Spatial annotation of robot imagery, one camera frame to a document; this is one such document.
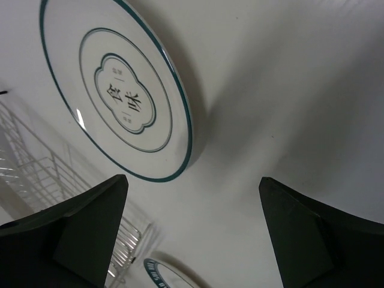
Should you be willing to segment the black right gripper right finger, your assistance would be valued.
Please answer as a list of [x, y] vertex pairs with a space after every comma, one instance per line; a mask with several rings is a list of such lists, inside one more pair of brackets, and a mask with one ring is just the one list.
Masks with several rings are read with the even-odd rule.
[[262, 209], [284, 287], [383, 287], [383, 225], [270, 177]]

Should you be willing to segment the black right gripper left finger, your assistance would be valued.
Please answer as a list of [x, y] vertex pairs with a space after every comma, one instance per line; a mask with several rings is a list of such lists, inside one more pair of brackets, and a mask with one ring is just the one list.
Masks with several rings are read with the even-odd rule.
[[128, 194], [125, 175], [1, 226], [1, 287], [104, 287]]

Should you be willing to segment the white plate with green rings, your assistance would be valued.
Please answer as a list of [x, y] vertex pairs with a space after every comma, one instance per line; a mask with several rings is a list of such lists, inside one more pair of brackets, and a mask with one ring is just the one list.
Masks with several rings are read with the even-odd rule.
[[66, 108], [125, 172], [168, 182], [188, 167], [193, 118], [165, 47], [127, 1], [41, 1], [40, 38]]

